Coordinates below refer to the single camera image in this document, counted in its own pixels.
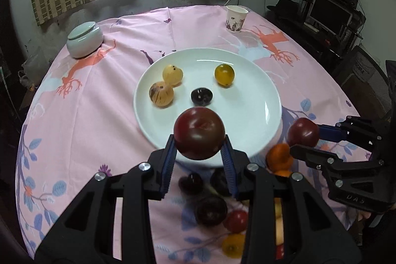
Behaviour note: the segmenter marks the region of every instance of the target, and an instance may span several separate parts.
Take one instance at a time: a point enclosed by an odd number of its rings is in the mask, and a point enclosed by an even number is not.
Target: hat
[[[276,6],[268,5],[267,8],[283,17],[296,16],[298,12],[298,4],[292,0],[278,0]]]

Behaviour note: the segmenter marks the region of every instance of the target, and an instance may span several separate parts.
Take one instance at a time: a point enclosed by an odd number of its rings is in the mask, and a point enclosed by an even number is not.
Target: white plate
[[[222,63],[231,65],[235,71],[234,82],[227,89],[219,86],[214,77],[215,68]],[[157,108],[149,98],[149,89],[153,83],[162,81],[162,70],[168,64],[181,68],[184,77],[182,84],[174,88],[171,105]],[[213,99],[207,108],[222,119],[234,149],[245,151],[248,157],[252,157],[275,136],[281,122],[282,106],[270,77],[237,54],[215,48],[190,48],[166,55],[153,63],[137,84],[133,98],[136,120],[156,148],[165,147],[177,117],[194,106],[191,91],[199,87],[212,91]],[[202,161],[187,159],[178,152],[177,159],[208,167],[223,165],[220,152]]]

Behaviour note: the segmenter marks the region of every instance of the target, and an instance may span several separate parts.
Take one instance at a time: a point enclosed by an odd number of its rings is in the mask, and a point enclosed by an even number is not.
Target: red tomato
[[[238,234],[248,226],[248,213],[239,209],[228,214],[223,222],[224,227],[231,233]]]
[[[276,247],[275,259],[276,260],[281,260],[284,256],[285,256],[285,250],[284,250],[283,244],[282,245],[278,245]]]
[[[190,108],[179,115],[173,133],[177,150],[192,160],[213,157],[220,150],[225,138],[220,117],[204,107]]]
[[[290,147],[295,144],[302,144],[307,147],[314,147],[319,141],[319,127],[307,118],[298,118],[290,126],[287,135],[287,142]]]

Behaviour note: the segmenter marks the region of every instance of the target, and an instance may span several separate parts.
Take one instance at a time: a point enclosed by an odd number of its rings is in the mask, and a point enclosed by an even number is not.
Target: paper cup
[[[247,14],[248,11],[245,8],[235,5],[227,6],[227,19],[225,21],[225,27],[231,33],[240,32]]]

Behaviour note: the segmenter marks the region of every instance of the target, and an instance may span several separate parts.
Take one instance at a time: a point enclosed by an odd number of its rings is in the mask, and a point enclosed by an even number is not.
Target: round table
[[[23,125],[16,170],[17,213],[29,254],[34,253],[58,216],[97,172],[127,172],[146,161],[154,147],[140,131],[133,95],[143,72],[164,55],[192,47],[229,50],[255,62],[274,81],[282,101],[282,127],[271,145],[283,142],[295,118],[335,124],[358,115],[336,82],[296,42],[249,11],[243,30],[225,28],[221,6],[161,8],[100,22],[104,42],[90,56],[75,60],[64,47],[37,90]],[[320,140],[318,147],[347,161],[366,152],[347,142]],[[262,154],[252,159],[264,166]],[[169,193],[150,201],[157,262],[239,263],[221,251],[225,228],[197,225],[194,198],[183,195],[178,179],[197,171],[208,183],[212,170],[177,163]],[[295,161],[346,228],[356,211],[327,198],[320,171]],[[228,208],[242,207],[231,199]],[[120,258],[120,203],[116,207],[114,257]]]

